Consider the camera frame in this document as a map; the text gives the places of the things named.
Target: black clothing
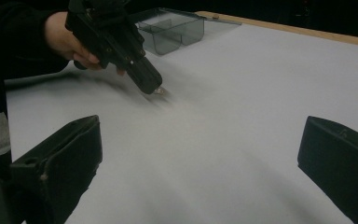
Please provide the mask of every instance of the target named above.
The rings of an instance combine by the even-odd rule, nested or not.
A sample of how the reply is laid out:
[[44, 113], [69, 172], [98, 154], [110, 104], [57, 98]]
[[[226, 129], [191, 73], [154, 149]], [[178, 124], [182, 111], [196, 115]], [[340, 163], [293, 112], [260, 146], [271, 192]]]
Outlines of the black clothing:
[[4, 79], [59, 72], [68, 64], [44, 37], [45, 20], [56, 11], [19, 2], [0, 5], [0, 113], [7, 110]]

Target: white tabletop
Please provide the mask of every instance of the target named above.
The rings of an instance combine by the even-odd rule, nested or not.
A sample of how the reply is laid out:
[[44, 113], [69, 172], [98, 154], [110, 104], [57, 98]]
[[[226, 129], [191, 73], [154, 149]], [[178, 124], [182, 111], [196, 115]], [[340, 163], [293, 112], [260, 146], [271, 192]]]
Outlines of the white tabletop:
[[66, 123], [101, 121], [103, 162], [67, 223], [351, 223], [297, 168], [307, 116], [358, 131], [358, 46], [206, 23], [147, 58], [165, 96], [110, 65], [9, 81], [14, 159]]

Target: transparent plastic container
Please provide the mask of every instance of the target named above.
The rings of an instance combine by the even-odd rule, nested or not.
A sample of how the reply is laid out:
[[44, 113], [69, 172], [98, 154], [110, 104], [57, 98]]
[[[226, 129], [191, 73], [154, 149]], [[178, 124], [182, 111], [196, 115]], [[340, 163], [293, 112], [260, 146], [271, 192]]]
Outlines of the transparent plastic container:
[[158, 7], [131, 15], [139, 33], [144, 37], [144, 48], [163, 55], [202, 40], [204, 19], [195, 14]]

